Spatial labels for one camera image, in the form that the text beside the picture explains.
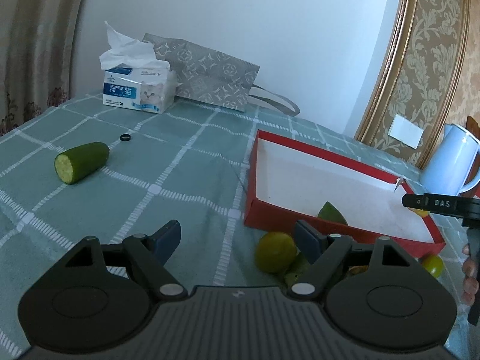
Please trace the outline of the operator hand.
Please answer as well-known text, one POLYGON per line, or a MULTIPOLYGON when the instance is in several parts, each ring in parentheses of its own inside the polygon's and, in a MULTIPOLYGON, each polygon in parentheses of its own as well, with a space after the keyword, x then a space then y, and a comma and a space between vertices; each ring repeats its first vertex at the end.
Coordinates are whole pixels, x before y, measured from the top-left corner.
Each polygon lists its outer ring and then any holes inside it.
POLYGON ((476 294, 479 291, 479 282, 476 279, 478 266, 470 257, 470 246, 468 244, 464 246, 462 253, 467 255, 468 258, 462 265, 462 272, 465 274, 465 278, 463 280, 461 300, 465 305, 473 306, 476 294))

